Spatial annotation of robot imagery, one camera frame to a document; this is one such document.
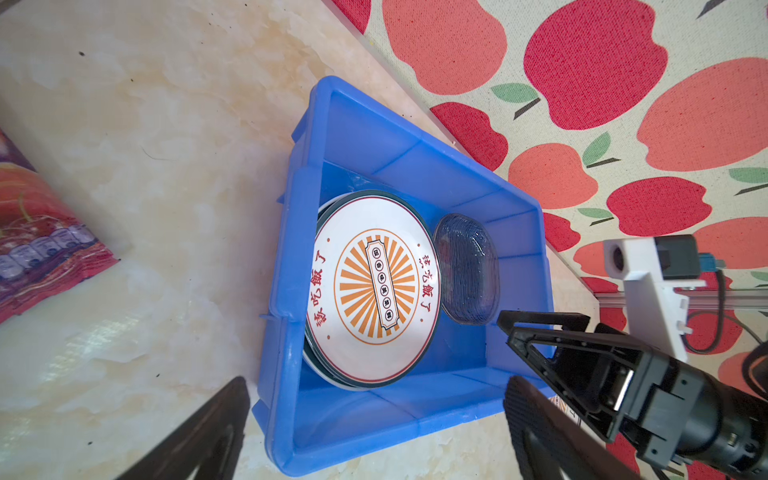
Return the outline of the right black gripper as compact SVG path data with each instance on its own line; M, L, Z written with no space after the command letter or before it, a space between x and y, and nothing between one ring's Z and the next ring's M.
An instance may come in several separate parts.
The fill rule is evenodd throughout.
M720 434L720 400L706 375L610 327L587 333L575 312L503 310L507 346L607 443L623 436L664 468L700 459Z

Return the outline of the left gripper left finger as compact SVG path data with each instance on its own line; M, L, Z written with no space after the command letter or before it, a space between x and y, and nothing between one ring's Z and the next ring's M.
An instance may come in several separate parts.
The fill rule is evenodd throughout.
M235 377L122 479L231 479L250 412L246 380Z

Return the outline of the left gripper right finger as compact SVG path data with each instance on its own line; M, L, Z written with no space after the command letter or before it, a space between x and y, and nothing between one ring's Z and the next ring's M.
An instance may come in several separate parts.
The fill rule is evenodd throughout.
M512 377L504 413L524 479L638 479L530 382Z

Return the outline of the clear glass plate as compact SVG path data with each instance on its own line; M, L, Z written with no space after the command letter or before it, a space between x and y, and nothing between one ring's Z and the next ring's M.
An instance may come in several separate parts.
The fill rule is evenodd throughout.
M461 325L490 323L499 305L500 273L489 232L478 221L451 213L439 222L434 245L444 312Z

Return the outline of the green rimmed white plate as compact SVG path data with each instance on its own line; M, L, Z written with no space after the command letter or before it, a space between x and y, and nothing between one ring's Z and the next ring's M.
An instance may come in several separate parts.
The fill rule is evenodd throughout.
M389 271L390 237L376 209L392 203L380 190L340 195L322 205L313 246L304 355L318 375L344 389L382 386L391 374L381 347L379 274Z

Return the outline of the orange sunburst plate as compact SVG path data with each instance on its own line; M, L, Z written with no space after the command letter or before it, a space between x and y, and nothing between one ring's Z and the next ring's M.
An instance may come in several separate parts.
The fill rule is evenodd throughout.
M367 190L327 202L310 269L304 358L329 383L390 385L437 330L441 273L425 221L403 199Z

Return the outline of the blue plastic bin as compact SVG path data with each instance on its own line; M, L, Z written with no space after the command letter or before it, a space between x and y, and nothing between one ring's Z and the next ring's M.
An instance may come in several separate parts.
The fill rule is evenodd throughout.
M441 315L425 357L390 386L346 391L314 373L302 357L314 231L323 204L367 189L402 197L429 227L468 216L496 248L500 308L545 312L553 298L538 202L335 76L311 90L292 139L253 409L270 460L306 475L499 413L508 380L532 372L492 324Z

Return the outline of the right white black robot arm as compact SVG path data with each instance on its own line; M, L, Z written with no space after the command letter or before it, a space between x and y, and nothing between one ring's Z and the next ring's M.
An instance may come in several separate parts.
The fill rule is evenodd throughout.
M767 403L579 313L503 311L508 346L599 438L641 460L698 461L733 479L767 476Z

